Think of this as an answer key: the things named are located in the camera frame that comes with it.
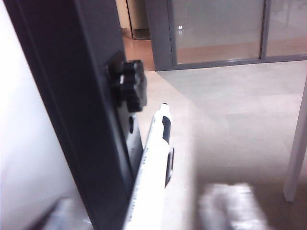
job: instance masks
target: tiled floor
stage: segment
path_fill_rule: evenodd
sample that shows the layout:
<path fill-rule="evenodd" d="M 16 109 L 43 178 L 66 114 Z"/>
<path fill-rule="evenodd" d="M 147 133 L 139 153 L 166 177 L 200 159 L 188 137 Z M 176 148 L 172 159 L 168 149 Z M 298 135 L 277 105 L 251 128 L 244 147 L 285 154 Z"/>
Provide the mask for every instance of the tiled floor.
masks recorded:
<path fill-rule="evenodd" d="M 203 187 L 240 182 L 254 187 L 273 229 L 307 229 L 306 163 L 295 202 L 282 195 L 306 74 L 307 61 L 146 73 L 142 137 L 161 103 L 173 115 L 175 169 L 162 229 L 202 229 Z"/>
<path fill-rule="evenodd" d="M 125 53 L 127 60 L 141 59 L 144 64 L 144 70 L 154 70 L 154 58 L 151 40 L 136 40 L 123 37 Z"/>

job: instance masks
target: white pen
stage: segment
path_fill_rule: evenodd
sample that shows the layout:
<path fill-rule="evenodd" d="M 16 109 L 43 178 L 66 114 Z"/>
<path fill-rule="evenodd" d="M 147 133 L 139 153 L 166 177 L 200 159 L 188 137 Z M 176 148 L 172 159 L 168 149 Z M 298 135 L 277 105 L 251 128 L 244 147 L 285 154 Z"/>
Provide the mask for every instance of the white pen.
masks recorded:
<path fill-rule="evenodd" d="M 172 117 L 162 104 L 154 114 L 128 207 L 124 230 L 158 230 L 164 203 L 165 185 L 172 168 L 169 135 Z"/>

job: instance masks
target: gray metal frame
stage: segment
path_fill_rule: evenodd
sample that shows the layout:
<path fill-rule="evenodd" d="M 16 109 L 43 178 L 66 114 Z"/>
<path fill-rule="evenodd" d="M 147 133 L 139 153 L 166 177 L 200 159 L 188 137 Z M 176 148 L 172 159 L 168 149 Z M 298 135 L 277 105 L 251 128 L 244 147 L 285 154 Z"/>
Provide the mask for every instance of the gray metal frame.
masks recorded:
<path fill-rule="evenodd" d="M 218 66 L 307 60 L 307 54 L 275 57 L 266 56 L 271 3 L 272 0 L 264 0 L 259 58 L 178 64 L 175 46 L 175 33 L 173 30 L 174 17 L 171 0 L 146 0 L 155 70 L 196 69 Z"/>

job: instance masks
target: black plastic knob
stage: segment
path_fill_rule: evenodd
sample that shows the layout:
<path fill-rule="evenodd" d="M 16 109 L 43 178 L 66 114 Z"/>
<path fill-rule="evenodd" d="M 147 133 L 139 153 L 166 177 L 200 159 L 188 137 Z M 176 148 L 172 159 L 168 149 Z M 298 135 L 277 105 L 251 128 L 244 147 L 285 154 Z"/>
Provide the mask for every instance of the black plastic knob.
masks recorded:
<path fill-rule="evenodd" d="M 129 112 L 139 112 L 147 104 L 147 80 L 141 60 L 123 62 L 120 91 Z"/>

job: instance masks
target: metal leg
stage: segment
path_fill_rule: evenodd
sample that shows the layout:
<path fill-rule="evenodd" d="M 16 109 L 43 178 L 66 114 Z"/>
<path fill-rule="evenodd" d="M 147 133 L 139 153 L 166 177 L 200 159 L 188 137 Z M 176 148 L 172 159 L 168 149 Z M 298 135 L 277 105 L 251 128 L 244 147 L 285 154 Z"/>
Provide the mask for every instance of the metal leg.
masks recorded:
<path fill-rule="evenodd" d="M 283 186 L 283 194 L 286 201 L 294 201 L 299 175 L 307 147 L 307 81 L 298 115 L 291 156 Z"/>

